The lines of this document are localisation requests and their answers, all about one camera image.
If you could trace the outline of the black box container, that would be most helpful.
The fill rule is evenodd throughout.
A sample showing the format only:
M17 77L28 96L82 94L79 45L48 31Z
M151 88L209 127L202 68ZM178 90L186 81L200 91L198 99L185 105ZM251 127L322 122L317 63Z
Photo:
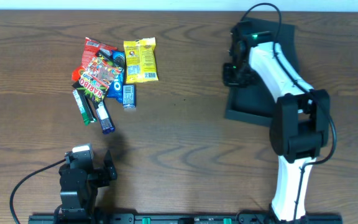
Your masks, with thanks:
M299 71L299 64L295 50L295 26L279 24L278 22L262 19L247 18L252 22L252 31L246 35L248 56L251 47L263 42L273 41L278 34L278 43L292 67ZM270 126L275 107L275 101L265 83L257 74L257 83L246 88L228 87L229 95L224 117L235 121Z

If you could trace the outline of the dark blue bar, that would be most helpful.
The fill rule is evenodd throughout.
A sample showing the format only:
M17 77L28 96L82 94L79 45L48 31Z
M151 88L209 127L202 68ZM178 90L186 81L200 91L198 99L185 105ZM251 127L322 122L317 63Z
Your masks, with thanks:
M93 106L96 110L96 114L98 115L103 134L113 133L115 131L115 126L114 123L112 122L108 110L104 105L104 102L103 101L100 101L99 103L93 102Z

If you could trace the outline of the blue Oreo pack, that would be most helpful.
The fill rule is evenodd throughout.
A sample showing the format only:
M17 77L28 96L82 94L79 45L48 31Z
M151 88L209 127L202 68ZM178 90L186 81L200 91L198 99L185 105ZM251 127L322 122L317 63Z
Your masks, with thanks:
M113 75L114 79L110 84L107 97L115 98L117 102L122 103L123 93L122 89L124 86L124 77L125 77L125 65L126 57L125 53L121 51L111 51L111 58L113 62Z

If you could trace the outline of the Haribo candy bag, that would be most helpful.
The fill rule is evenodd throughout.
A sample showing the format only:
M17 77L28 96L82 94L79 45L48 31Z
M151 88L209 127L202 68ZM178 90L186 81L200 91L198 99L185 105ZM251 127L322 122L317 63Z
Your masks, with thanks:
M93 57L73 87L83 91L93 102L103 101L114 79L112 66L113 62L106 57Z

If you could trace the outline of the red snack bag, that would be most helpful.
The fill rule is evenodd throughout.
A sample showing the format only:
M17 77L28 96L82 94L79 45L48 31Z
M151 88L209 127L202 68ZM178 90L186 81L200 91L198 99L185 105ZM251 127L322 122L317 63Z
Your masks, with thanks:
M99 50L102 50L103 52L105 52L106 54L108 54L110 56L111 52L115 51L117 49L118 49L117 47L114 47L112 45L103 44L103 43L98 42L97 40L90 39L90 38L86 37L85 38L85 47L84 47L83 55L81 58L81 65L79 67L77 67L72 72L71 79L74 82L79 80L79 78L81 76L80 72L85 71L86 67L88 66L90 61L93 59L93 57L96 56L96 53Z

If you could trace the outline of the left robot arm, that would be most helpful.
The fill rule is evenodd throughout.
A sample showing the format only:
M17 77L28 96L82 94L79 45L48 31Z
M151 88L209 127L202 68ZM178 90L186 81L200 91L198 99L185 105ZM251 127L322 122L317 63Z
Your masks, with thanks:
M91 151L68 152L65 164L59 169L62 204L54 211L54 223L102 223L105 215L96 208L100 187L117 179L110 151L103 164L95 168Z

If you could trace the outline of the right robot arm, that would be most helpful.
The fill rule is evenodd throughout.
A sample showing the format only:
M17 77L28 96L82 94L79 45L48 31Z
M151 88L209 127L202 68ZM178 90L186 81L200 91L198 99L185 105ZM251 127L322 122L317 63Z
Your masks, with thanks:
M305 209L308 179L333 129L330 99L298 73L285 46L270 31L233 30L231 63L223 66L229 87L226 118L269 128L278 156L275 195L264 223L324 223Z

